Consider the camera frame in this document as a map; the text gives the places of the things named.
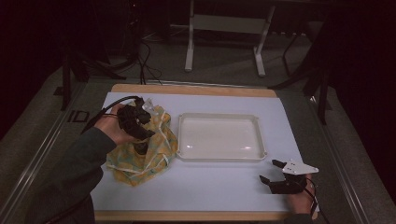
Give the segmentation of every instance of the metal stand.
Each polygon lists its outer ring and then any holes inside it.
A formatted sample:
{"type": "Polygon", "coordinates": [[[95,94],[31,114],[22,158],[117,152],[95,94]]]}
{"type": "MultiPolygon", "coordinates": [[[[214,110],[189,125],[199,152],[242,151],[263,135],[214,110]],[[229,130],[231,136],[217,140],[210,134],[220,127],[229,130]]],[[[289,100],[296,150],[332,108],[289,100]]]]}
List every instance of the metal stand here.
{"type": "Polygon", "coordinates": [[[253,53],[256,61],[259,77],[265,76],[262,64],[262,47],[268,35],[268,29],[273,18],[275,6],[271,6],[266,19],[234,18],[194,14],[194,0],[190,0],[190,25],[189,25],[189,45],[187,48],[185,71],[192,71],[194,42],[194,29],[212,30],[223,32],[237,32],[246,34],[261,35],[259,44],[254,47],[253,53]]]}

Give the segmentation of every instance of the table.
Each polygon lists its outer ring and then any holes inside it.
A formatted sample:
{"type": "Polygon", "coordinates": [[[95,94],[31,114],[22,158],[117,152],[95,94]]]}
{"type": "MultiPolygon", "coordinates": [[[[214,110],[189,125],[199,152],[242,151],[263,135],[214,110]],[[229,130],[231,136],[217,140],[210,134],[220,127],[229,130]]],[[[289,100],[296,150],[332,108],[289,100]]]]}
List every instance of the table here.
{"type": "Polygon", "coordinates": [[[135,188],[116,182],[104,165],[104,177],[92,192],[96,220],[277,220],[290,214],[284,196],[271,194],[258,178],[258,174],[273,180],[283,178],[281,170],[271,164],[271,159],[301,160],[285,111],[274,91],[124,84],[113,87],[105,105],[125,94],[131,95],[130,92],[150,97],[155,105],[164,106],[172,117],[171,129],[176,135],[177,114],[188,109],[208,112],[213,109],[211,105],[219,103],[221,109],[216,112],[230,111],[234,105],[226,102],[232,100],[243,107],[236,111],[260,111],[256,115],[261,125],[265,124],[261,129],[268,156],[260,162],[185,162],[175,159],[168,171],[135,188]],[[200,104],[194,104],[198,98],[200,104]],[[247,109],[246,105],[254,102],[265,105],[247,109]],[[109,192],[113,192],[111,197],[108,197],[109,192]]]}
{"type": "Polygon", "coordinates": [[[265,76],[262,64],[262,46],[268,35],[271,19],[274,15],[275,6],[270,6],[266,19],[234,18],[213,15],[194,14],[194,0],[190,0],[190,24],[189,24],[189,45],[187,48],[185,71],[192,71],[192,61],[194,53],[193,34],[194,29],[239,32],[247,34],[261,35],[259,44],[253,48],[257,72],[260,77],[265,76]]]}
{"type": "MultiPolygon", "coordinates": [[[[79,137],[80,132],[85,127],[86,123],[80,120],[70,120],[75,112],[84,112],[87,115],[95,115],[102,108],[106,95],[111,91],[114,83],[103,82],[89,82],[85,85],[78,85],[79,94],[74,97],[72,104],[68,109],[62,113],[53,123],[53,128],[48,132],[48,135],[43,142],[29,142],[31,147],[37,148],[37,153],[32,159],[32,162],[26,167],[21,175],[18,184],[15,186],[13,192],[9,195],[5,206],[2,209],[0,216],[4,223],[22,223],[26,205],[35,195],[37,188],[45,180],[45,176],[53,168],[53,165],[58,161],[71,144],[79,137]]],[[[205,85],[200,85],[191,89],[188,86],[180,87],[179,93],[195,94],[196,90],[201,90],[203,94],[223,94],[232,95],[233,90],[238,88],[207,88],[205,85]]],[[[141,86],[138,91],[152,91],[151,86],[141,86]]],[[[157,86],[165,93],[172,93],[173,88],[164,86],[157,86]]],[[[264,94],[273,91],[245,89],[242,91],[247,96],[255,94],[264,94]]],[[[320,172],[314,175],[314,180],[320,186],[318,190],[319,206],[324,208],[327,215],[334,222],[340,223],[357,223],[355,218],[364,220],[364,210],[360,205],[360,200],[354,193],[354,188],[348,176],[345,175],[342,163],[340,163],[336,148],[331,139],[329,139],[326,131],[315,115],[311,102],[302,94],[295,91],[276,91],[276,96],[281,100],[285,108],[290,127],[294,135],[295,141],[298,145],[298,150],[301,153],[304,162],[312,166],[318,167],[320,172]]],[[[276,170],[274,174],[282,176],[276,170]]],[[[264,185],[257,184],[261,190],[268,190],[264,185]]],[[[287,213],[273,213],[273,212],[150,212],[150,211],[135,211],[125,213],[120,211],[102,211],[101,219],[112,220],[274,220],[287,216],[287,213]]]]}

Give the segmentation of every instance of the wooden table edge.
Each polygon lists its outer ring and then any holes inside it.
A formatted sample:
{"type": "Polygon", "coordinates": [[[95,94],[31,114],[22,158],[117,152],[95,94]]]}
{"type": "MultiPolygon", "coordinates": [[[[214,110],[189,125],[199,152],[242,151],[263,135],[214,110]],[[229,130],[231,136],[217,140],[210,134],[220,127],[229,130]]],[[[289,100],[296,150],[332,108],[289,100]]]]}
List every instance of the wooden table edge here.
{"type": "Polygon", "coordinates": [[[277,97],[273,90],[237,88],[237,87],[207,87],[178,85],[135,85],[115,84],[112,92],[163,93],[184,95],[218,95],[244,97],[277,97]]]}
{"type": "Polygon", "coordinates": [[[97,221],[270,221],[282,220],[290,212],[190,212],[190,211],[95,211],[97,221]]]}

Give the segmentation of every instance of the hand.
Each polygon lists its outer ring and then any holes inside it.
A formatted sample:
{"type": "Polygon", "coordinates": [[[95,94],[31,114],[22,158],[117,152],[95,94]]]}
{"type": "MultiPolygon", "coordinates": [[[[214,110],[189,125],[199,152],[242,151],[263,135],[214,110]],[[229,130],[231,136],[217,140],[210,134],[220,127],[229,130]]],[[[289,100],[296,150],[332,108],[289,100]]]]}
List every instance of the hand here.
{"type": "Polygon", "coordinates": [[[134,141],[134,138],[131,135],[120,128],[119,118],[114,116],[117,115],[117,111],[123,107],[125,107],[125,105],[114,105],[111,108],[111,115],[102,116],[94,125],[94,127],[100,129],[109,138],[111,138],[116,143],[116,145],[134,141]]]}
{"type": "MultiPolygon", "coordinates": [[[[306,178],[311,179],[312,175],[306,175],[306,178]]],[[[315,189],[311,186],[312,183],[308,181],[306,189],[315,195],[315,189]]],[[[304,190],[298,194],[288,194],[288,202],[294,214],[310,214],[313,198],[304,190]]]]}

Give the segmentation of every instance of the chair leg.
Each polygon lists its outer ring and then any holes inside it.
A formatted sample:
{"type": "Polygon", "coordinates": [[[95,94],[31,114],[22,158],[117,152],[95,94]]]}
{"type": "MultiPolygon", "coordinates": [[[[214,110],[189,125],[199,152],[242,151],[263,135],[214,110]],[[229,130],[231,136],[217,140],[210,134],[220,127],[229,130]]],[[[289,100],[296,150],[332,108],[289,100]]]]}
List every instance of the chair leg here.
{"type": "Polygon", "coordinates": [[[315,92],[319,89],[319,86],[322,82],[322,74],[320,69],[315,70],[315,74],[309,77],[303,87],[303,93],[305,96],[313,96],[315,92]]]}
{"type": "Polygon", "coordinates": [[[329,87],[329,71],[321,71],[321,73],[318,116],[322,124],[326,125],[325,110],[327,102],[327,89],[329,87]]]}
{"type": "Polygon", "coordinates": [[[288,46],[286,47],[285,51],[283,51],[282,54],[282,62],[283,65],[285,66],[286,69],[286,74],[288,74],[288,77],[290,76],[290,70],[288,67],[288,62],[286,61],[286,52],[288,52],[289,48],[291,47],[291,45],[293,45],[294,41],[297,39],[299,35],[295,35],[294,38],[290,41],[290,43],[288,44],[288,46]]]}
{"type": "Polygon", "coordinates": [[[254,60],[256,62],[257,74],[259,77],[265,77],[264,64],[262,63],[262,47],[264,46],[265,38],[268,36],[268,29],[270,28],[271,20],[275,12],[275,6],[271,6],[262,27],[260,42],[253,48],[254,60]]]}
{"type": "Polygon", "coordinates": [[[189,21],[189,45],[187,46],[186,64],[184,70],[192,71],[194,58],[194,0],[190,0],[190,21],[189,21]]]}

